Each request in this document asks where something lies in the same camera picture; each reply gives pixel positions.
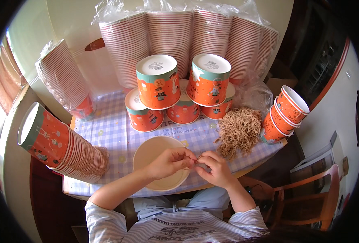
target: lavender gingham tablecloth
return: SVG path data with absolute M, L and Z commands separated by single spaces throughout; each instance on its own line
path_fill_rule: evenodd
M 75 120 L 74 131 L 88 140 L 92 145 L 106 147 L 109 152 L 110 168 L 95 184 L 89 184 L 70 177 L 64 178 L 64 191 L 77 196 L 91 196 L 101 186 L 121 178 L 133 171 L 132 158 L 144 141 L 155 136 L 172 136 L 181 141 L 184 146 L 193 151 L 196 156 L 208 150 L 216 150 L 214 143 L 218 138 L 217 121 L 200 115 L 192 124 L 174 124 L 167 117 L 157 130 L 150 133 L 135 131 L 129 122 L 124 105 L 125 94 L 122 90 L 99 96 L 97 99 L 96 118 L 90 121 Z M 249 168 L 252 165 L 264 161 L 274 155 L 281 148 L 282 143 L 267 145 L 259 142 L 252 149 L 252 153 L 240 157 L 228 165 L 231 172 Z M 156 192 L 143 188 L 132 197 L 149 197 L 165 194 L 173 194 L 182 190 L 188 190 L 202 186 L 207 182 L 195 171 L 191 171 L 186 181 L 176 189 L 169 192 Z

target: wall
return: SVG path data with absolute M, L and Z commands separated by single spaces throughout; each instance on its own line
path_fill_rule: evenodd
M 36 228 L 31 206 L 30 164 L 31 154 L 17 144 L 17 133 L 32 103 L 43 102 L 30 87 L 17 97 L 5 119 L 0 138 L 0 181 L 7 205 L 26 235 L 33 242 L 42 242 Z
M 359 90 L 359 62 L 350 44 L 344 65 L 327 94 L 310 112 L 296 134 L 305 154 L 312 155 L 325 147 L 337 132 L 344 156 L 348 157 L 349 172 L 343 178 L 346 193 L 352 192 L 359 172 L 359 147 L 355 132 L 355 109 Z
M 27 0 L 8 28 L 8 40 L 22 74 L 46 106 L 65 123 L 69 123 L 70 114 L 53 98 L 37 77 L 34 64 L 45 44 L 50 40 L 65 39 L 95 95 L 121 88 L 106 48 L 84 51 L 89 43 L 101 38 L 98 25 L 90 24 L 98 2 L 99 0 Z M 223 2 L 234 6 L 243 4 L 242 0 L 209 2 Z M 272 63 L 285 35 L 294 0 L 255 2 L 261 16 L 280 32 L 276 51 L 270 60 Z M 143 0 L 124 1 L 126 10 L 133 10 L 137 6 L 143 6 Z

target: plastic bag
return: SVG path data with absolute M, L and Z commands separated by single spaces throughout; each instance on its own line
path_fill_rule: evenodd
M 193 10 L 183 1 L 144 0 L 148 34 L 153 55 L 164 54 L 177 60 L 178 77 L 187 76 L 192 39 Z
M 191 5 L 194 8 L 194 26 L 189 65 L 193 57 L 203 53 L 225 57 L 233 15 L 239 9 L 228 4 L 201 0 L 193 0 Z
M 249 71 L 242 82 L 233 85 L 236 93 L 232 106 L 260 110 L 262 119 L 264 119 L 273 105 L 274 96 L 269 87 L 260 80 L 259 76 L 254 71 Z
M 238 9 L 225 56 L 231 63 L 232 82 L 242 80 L 250 70 L 261 77 L 279 37 L 279 33 L 267 25 L 270 23 L 259 15 L 254 0 L 246 0 Z
M 91 92 L 65 40 L 46 44 L 35 66 L 43 84 L 70 114 L 81 120 L 94 117 Z
M 150 55 L 146 13 L 124 10 L 123 0 L 102 0 L 92 25 L 97 23 L 119 84 L 136 88 L 136 64 Z

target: striped shirt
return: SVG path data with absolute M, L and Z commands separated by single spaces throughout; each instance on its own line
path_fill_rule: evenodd
M 89 242 L 227 242 L 257 237 L 267 229 L 259 207 L 227 222 L 202 210 L 179 211 L 136 222 L 127 232 L 124 215 L 92 202 L 85 206 Z

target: checkered tablecloth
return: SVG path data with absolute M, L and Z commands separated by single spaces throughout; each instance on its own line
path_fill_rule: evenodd
M 124 105 L 125 94 L 119 90 L 98 97 L 96 118 L 90 121 L 75 120 L 74 131 L 88 140 L 92 145 L 106 147 L 109 152 L 110 168 L 95 184 L 89 184 L 73 178 L 65 177 L 64 191 L 71 195 L 91 196 L 101 186 L 121 178 L 133 171 L 132 158 L 144 141 L 155 136 L 172 136 L 181 141 L 199 156 L 208 150 L 216 150 L 214 143 L 218 138 L 217 121 L 200 115 L 192 124 L 174 124 L 165 117 L 163 124 L 157 130 L 150 133 L 135 131 L 129 122 Z M 252 149 L 252 153 L 229 162 L 231 172 L 249 168 L 252 165 L 265 160 L 283 148 L 282 143 L 267 145 L 259 142 Z M 172 194 L 183 190 L 196 188 L 206 184 L 195 171 L 191 171 L 186 181 L 176 189 L 169 192 L 156 192 L 143 188 L 132 197 L 148 197 Z

